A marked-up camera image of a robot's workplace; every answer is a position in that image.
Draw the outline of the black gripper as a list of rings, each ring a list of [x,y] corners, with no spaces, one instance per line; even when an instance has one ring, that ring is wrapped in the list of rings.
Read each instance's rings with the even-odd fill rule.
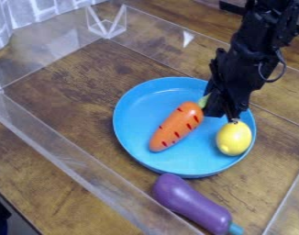
[[[287,70],[280,48],[299,34],[299,0],[247,0],[246,10],[230,50],[218,48],[210,63],[212,76],[204,89],[203,113],[212,118],[240,118],[248,102],[234,101],[247,101],[255,90],[282,77],[270,78],[279,63]]]

